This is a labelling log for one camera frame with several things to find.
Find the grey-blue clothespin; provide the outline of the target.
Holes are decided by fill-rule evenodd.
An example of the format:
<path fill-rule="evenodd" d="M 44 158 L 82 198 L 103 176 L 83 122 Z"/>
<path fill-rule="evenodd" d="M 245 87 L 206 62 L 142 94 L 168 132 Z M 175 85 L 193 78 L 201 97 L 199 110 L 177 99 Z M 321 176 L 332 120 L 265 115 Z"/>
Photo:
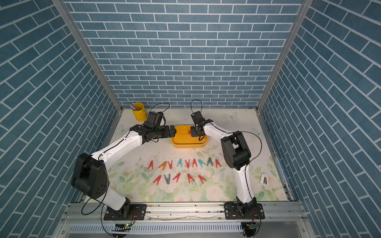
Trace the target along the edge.
<path fill-rule="evenodd" d="M 171 174 L 164 175 L 164 178 L 165 178 L 166 183 L 167 183 L 167 184 L 170 184 L 170 181 L 171 181 Z"/>

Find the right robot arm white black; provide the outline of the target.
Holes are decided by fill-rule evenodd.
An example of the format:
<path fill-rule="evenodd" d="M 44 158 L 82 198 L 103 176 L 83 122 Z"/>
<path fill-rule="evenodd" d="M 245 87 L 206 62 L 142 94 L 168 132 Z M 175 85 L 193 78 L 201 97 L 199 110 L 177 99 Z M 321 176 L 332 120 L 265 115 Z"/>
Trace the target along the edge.
<path fill-rule="evenodd" d="M 208 136 L 219 140 L 223 157 L 229 168 L 233 169 L 237 188 L 236 210 L 242 218 L 265 218 L 262 205 L 252 192 L 247 169 L 251 160 L 251 152 L 241 131 L 226 131 L 217 126 L 213 120 L 205 119 L 200 111 L 191 114 L 194 126 L 191 127 L 192 137 Z"/>

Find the red clothespin second row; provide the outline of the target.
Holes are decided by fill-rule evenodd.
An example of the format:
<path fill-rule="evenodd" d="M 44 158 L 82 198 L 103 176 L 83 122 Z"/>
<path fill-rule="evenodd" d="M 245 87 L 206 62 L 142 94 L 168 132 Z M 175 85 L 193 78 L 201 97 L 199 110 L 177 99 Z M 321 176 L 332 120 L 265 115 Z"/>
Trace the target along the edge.
<path fill-rule="evenodd" d="M 159 185 L 159 182 L 160 182 L 161 178 L 162 178 L 162 176 L 159 175 L 159 176 L 153 181 L 153 183 L 155 183 L 156 185 Z"/>

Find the yellow plastic storage box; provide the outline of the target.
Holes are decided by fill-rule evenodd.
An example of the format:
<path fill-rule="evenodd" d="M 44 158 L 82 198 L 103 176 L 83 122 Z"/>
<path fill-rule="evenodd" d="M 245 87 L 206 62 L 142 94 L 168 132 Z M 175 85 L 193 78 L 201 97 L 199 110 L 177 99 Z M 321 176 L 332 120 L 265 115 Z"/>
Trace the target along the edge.
<path fill-rule="evenodd" d="M 202 140 L 199 137 L 192 137 L 191 134 L 183 133 L 183 131 L 190 131 L 191 125 L 175 126 L 177 131 L 174 138 L 171 138 L 171 143 L 175 148 L 202 148 L 206 145 L 208 137 L 205 136 Z"/>

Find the red clothespin box edge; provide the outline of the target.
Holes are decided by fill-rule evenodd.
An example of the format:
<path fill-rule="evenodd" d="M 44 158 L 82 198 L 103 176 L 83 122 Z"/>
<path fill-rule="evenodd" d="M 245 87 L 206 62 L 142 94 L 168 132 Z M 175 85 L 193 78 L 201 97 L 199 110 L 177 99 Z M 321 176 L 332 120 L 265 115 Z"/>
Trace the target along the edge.
<path fill-rule="evenodd" d="M 207 179 L 205 179 L 202 175 L 198 175 L 198 178 L 199 178 L 201 184 L 204 184 L 207 181 Z"/>

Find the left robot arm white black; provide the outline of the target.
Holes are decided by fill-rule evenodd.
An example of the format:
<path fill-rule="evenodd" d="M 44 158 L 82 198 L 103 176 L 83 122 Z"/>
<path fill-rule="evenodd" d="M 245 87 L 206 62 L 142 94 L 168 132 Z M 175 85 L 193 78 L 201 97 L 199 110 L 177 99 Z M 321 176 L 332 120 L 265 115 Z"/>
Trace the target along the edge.
<path fill-rule="evenodd" d="M 71 185 L 85 195 L 108 206 L 120 218 L 130 218 L 130 200 L 111 185 L 109 170 L 133 149 L 150 141 L 173 138 L 174 126 L 165 123 L 163 112 L 149 112 L 141 125 L 135 125 L 120 139 L 92 154 L 82 153 L 75 162 Z"/>

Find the pink-red clothespin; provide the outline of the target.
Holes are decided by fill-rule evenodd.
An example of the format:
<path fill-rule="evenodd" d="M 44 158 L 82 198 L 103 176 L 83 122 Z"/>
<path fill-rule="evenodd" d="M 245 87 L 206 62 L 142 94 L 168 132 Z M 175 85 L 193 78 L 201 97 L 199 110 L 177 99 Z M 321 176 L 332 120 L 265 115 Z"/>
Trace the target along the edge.
<path fill-rule="evenodd" d="M 198 167 L 196 159 L 193 159 L 192 167 L 196 167 L 196 168 Z"/>

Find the grey-green clothespin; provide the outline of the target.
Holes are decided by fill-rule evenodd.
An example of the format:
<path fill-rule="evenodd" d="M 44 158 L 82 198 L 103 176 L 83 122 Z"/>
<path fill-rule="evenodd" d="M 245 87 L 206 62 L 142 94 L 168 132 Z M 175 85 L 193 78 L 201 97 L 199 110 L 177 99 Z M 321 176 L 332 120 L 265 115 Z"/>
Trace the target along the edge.
<path fill-rule="evenodd" d="M 207 166 L 213 166 L 213 161 L 210 157 L 208 158 Z"/>

